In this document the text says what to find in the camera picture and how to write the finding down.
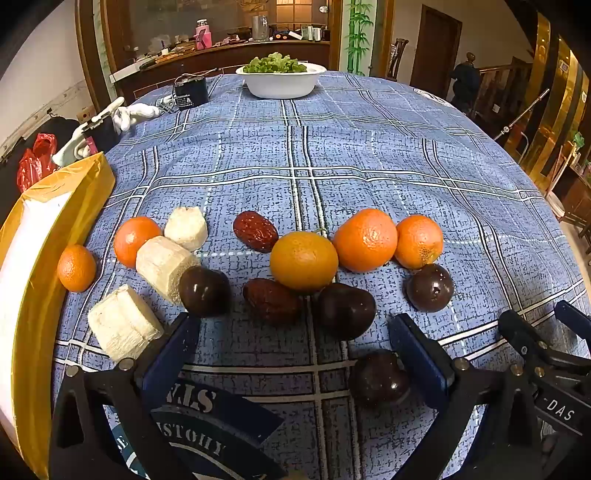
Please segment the dark plum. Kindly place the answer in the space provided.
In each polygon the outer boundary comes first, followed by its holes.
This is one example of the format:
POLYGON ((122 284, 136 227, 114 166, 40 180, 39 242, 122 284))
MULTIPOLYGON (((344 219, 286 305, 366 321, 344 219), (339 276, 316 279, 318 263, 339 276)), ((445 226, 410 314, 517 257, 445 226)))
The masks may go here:
POLYGON ((182 305, 192 316, 214 318, 230 311, 230 284, 221 271, 189 267, 180 277, 178 290, 182 305))
POLYGON ((380 350, 363 355, 351 369, 349 391, 365 408, 400 403, 410 393, 410 380, 393 351, 380 350))
POLYGON ((377 303, 370 292, 342 283, 322 289, 311 304, 311 316, 326 335, 351 341, 372 325, 377 303))
POLYGON ((444 309, 455 293, 450 273, 438 264, 428 264, 416 271, 406 282, 409 302, 419 311, 438 312, 444 309))

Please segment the peeled cane piece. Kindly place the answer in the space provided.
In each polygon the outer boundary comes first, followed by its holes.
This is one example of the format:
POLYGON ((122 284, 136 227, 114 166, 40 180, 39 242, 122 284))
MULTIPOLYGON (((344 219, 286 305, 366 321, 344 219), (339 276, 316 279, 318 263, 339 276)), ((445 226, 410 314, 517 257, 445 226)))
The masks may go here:
POLYGON ((151 308, 127 284, 90 309, 88 325, 114 363, 125 358, 137 360, 148 344, 164 333, 151 308))
POLYGON ((199 265, 190 251, 164 236, 156 236, 139 248, 135 270, 162 298, 180 305, 180 278, 187 269, 199 265))
POLYGON ((178 207, 168 217, 164 236, 189 251, 204 245, 207 224, 199 207, 178 207))

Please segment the red date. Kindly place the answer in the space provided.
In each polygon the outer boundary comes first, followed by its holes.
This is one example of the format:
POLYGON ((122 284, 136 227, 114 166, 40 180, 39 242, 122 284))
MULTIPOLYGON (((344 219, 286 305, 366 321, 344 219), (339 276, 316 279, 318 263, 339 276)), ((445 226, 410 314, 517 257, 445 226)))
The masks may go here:
POLYGON ((279 282, 266 278, 249 280, 242 288, 242 296, 253 320, 287 325, 304 317, 301 296, 279 282))
POLYGON ((270 253, 279 240, 279 233, 270 220, 256 211, 243 211, 233 222, 235 236, 244 245, 260 253, 270 253))

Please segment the small orange tangerine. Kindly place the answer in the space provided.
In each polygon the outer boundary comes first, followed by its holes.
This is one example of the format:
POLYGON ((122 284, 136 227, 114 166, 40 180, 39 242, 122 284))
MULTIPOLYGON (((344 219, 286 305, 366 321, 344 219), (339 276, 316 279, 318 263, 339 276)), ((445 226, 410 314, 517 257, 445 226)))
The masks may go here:
POLYGON ((57 276, 69 292, 83 292, 93 282, 96 262, 92 253, 82 245, 66 247, 58 261, 57 276))

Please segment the large orange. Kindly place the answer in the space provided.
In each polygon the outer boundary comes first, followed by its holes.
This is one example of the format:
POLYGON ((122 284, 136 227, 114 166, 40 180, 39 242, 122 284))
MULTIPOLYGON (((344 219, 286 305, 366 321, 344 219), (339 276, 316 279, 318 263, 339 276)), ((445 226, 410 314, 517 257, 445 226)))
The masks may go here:
POLYGON ((356 273, 372 271, 394 257, 397 225, 379 209, 363 209, 339 227, 332 244, 342 267, 356 273))

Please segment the yellowish central orange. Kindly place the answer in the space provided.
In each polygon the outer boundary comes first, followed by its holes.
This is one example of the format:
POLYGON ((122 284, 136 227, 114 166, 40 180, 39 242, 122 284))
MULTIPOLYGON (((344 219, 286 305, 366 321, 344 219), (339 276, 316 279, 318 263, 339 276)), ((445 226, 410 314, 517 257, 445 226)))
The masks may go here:
POLYGON ((312 232, 291 232, 277 240, 270 252, 270 273, 291 290, 314 293, 329 285, 339 269, 332 242, 312 232))

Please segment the yellow foam-lined box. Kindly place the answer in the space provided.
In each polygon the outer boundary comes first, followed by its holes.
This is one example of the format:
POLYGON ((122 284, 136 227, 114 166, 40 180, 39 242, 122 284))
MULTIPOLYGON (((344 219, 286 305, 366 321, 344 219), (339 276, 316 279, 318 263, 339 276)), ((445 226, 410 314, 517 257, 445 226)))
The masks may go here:
POLYGON ((63 250, 83 244, 115 177, 103 154, 26 190, 1 228, 1 426, 39 478, 48 476, 52 362, 66 290, 63 250))

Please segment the black and pink clutter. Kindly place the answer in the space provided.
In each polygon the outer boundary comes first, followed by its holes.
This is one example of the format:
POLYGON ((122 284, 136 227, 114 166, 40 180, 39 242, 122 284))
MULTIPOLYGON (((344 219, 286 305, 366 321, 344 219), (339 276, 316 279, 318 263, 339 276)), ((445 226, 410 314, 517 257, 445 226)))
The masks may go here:
POLYGON ((116 143, 117 137, 112 115, 123 103, 124 98, 118 97, 100 113, 79 125, 71 138, 51 155, 52 162, 59 168, 63 168, 100 151, 110 149, 116 143))

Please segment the red plastic bag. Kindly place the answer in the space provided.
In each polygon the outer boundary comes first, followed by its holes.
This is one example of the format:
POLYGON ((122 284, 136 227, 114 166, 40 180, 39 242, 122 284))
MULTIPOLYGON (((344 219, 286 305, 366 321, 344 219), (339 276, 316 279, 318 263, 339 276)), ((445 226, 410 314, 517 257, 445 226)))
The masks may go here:
POLYGON ((56 136, 39 133, 33 147, 25 150, 18 164, 16 185, 21 193, 58 169, 52 161, 52 156, 56 152, 56 136))

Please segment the small black box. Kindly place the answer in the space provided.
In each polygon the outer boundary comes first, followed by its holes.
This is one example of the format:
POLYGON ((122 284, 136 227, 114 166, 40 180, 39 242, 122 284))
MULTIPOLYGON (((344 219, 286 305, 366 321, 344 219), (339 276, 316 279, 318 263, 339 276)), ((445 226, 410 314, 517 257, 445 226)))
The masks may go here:
POLYGON ((173 82, 174 100, 179 110, 186 110, 208 102, 206 80, 203 76, 183 74, 173 82))

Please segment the person in dark clothes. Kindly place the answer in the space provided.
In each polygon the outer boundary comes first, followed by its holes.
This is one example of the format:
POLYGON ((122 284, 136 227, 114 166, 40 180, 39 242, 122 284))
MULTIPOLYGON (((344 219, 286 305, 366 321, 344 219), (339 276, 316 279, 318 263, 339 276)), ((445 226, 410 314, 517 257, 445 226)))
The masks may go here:
POLYGON ((466 54, 466 60, 458 64, 451 78, 454 80, 452 104, 464 114, 468 114, 478 96, 480 71, 475 67, 476 55, 466 54))

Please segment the white bowl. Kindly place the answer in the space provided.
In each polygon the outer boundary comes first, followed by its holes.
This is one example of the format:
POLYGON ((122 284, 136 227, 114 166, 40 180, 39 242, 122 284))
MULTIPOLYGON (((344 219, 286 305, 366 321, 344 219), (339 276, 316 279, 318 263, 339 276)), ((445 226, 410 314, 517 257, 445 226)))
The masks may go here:
POLYGON ((311 94, 318 78, 327 72, 322 65, 308 62, 303 65, 307 70, 300 73, 246 73, 243 67, 235 73, 242 77, 249 92, 257 98, 291 100, 311 94))

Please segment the wooden counter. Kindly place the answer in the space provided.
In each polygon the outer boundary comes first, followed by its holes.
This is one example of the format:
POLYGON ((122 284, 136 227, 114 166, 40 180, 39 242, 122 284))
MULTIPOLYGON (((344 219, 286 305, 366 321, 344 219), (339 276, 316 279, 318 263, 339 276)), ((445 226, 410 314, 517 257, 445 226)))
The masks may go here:
POLYGON ((238 67, 254 57, 263 58, 273 52, 290 55, 300 62, 311 62, 332 69, 329 65, 329 42, 281 40, 228 44, 206 50, 195 50, 174 58, 155 62, 115 82, 115 89, 128 103, 162 86, 170 85, 182 73, 209 76, 235 73, 238 67))

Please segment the green leafy vegetables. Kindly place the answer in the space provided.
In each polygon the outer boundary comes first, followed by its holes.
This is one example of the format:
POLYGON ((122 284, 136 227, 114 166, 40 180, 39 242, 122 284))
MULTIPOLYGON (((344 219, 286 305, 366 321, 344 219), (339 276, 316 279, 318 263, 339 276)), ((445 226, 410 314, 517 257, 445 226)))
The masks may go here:
POLYGON ((273 52, 266 57, 254 57, 249 64, 242 67, 245 73, 304 73, 307 72, 307 66, 293 59, 290 55, 283 55, 273 52))

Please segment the pink bottle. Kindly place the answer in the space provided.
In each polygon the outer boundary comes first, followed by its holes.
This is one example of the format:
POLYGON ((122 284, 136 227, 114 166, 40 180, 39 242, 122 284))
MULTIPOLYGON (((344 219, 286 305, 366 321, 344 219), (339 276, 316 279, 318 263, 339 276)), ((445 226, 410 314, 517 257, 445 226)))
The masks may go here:
POLYGON ((212 47, 211 26, 207 19, 199 19, 195 27, 195 48, 197 50, 205 50, 212 47))

